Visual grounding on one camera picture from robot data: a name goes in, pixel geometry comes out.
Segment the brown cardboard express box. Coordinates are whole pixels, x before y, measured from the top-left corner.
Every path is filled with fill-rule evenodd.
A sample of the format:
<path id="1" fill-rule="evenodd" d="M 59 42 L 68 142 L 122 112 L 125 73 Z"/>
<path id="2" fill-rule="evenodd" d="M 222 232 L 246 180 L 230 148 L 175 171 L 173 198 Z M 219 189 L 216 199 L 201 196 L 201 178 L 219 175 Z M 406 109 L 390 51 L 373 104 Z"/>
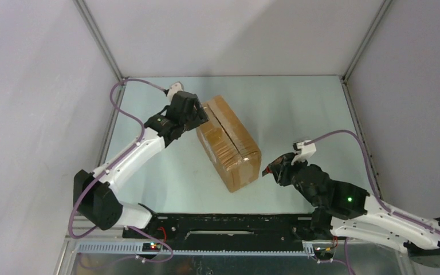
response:
<path id="1" fill-rule="evenodd" d="M 202 105 L 209 120 L 197 128 L 197 137 L 226 188 L 234 193 L 258 179 L 261 150 L 222 96 Z"/>

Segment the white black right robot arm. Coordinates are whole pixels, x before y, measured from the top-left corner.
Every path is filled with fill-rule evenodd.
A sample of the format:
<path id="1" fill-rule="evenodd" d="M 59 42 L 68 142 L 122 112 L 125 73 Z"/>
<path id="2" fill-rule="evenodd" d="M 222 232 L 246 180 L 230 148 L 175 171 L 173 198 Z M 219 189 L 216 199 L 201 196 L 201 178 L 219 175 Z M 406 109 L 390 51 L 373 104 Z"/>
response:
<path id="1" fill-rule="evenodd" d="M 356 238 L 397 250 L 423 266 L 440 268 L 440 217 L 427 219 L 389 208 L 367 190 L 333 180 L 319 166 L 295 162 L 294 153 L 269 163 L 262 175 L 293 186 L 314 208 L 309 235 Z"/>

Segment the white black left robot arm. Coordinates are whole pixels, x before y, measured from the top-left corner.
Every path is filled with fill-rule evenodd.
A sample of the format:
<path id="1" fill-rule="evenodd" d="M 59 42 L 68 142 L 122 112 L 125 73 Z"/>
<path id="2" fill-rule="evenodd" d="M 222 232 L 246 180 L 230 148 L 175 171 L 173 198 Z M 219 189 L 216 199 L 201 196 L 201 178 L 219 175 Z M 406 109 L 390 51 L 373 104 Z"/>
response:
<path id="1" fill-rule="evenodd" d="M 169 105 L 151 116 L 125 149 L 92 172 L 81 170 L 74 176 L 74 205 L 95 227 L 132 226 L 143 238 L 156 236 L 158 223 L 152 219 L 153 211 L 120 201 L 119 191 L 153 156 L 209 120 L 197 95 L 169 90 L 167 97 Z"/>

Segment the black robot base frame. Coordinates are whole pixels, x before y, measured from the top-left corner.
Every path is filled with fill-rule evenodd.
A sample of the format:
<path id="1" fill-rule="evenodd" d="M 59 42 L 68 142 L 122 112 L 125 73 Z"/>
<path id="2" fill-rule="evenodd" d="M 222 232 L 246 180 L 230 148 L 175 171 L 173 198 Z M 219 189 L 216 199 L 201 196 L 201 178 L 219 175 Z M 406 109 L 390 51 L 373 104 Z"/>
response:
<path id="1" fill-rule="evenodd" d="M 120 238 L 136 242 L 136 253 L 152 258 L 174 255 L 303 255 L 333 259 L 343 237 L 317 231 L 310 214 L 155 213 L 143 229 L 123 229 Z"/>

